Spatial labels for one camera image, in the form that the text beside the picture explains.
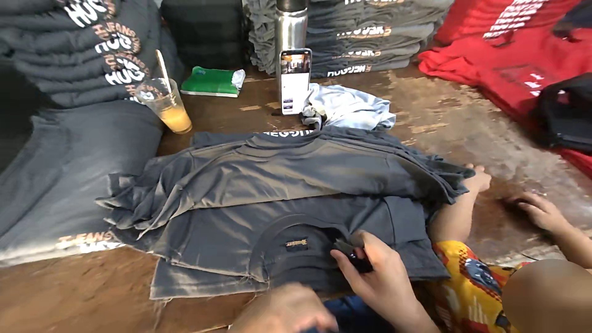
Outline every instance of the red fabric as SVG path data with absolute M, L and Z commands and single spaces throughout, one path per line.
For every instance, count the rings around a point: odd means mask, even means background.
M 456 0 L 435 39 L 449 44 L 472 34 L 552 26 L 580 0 Z
M 538 92 L 550 84 L 592 72 L 592 29 L 574 35 L 581 40 L 557 38 L 546 27 L 517 30 L 493 40 L 466 37 L 419 54 L 419 69 L 427 75 L 479 87 L 513 120 L 536 130 L 529 112 L 536 106 Z M 557 152 L 592 178 L 592 156 L 569 149 Z

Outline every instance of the smartphone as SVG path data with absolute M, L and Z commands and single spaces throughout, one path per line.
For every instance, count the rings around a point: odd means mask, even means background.
M 282 114 L 298 114 L 304 109 L 312 54 L 310 49 L 286 50 L 279 54 Z

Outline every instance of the light blue cloth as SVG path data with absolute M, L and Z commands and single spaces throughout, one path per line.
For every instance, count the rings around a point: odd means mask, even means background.
M 308 86 L 302 123 L 316 129 L 322 126 L 386 131 L 395 125 L 389 112 L 391 102 L 341 85 Z

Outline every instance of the black object in hand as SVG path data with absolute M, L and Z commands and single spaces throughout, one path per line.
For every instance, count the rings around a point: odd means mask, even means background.
M 349 262 L 351 262 L 361 274 L 374 271 L 370 260 L 368 260 L 368 258 L 359 258 L 358 255 L 356 255 L 356 252 L 353 250 L 354 247 L 345 241 L 341 239 L 336 240 L 335 243 L 333 243 L 333 248 L 345 254 L 349 259 Z

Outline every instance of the yellow patterned fabric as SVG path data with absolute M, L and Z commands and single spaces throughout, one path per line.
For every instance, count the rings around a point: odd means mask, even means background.
M 451 278 L 429 284 L 436 312 L 454 333 L 518 333 L 501 308 L 501 289 L 520 267 L 488 266 L 462 242 L 433 244 Z

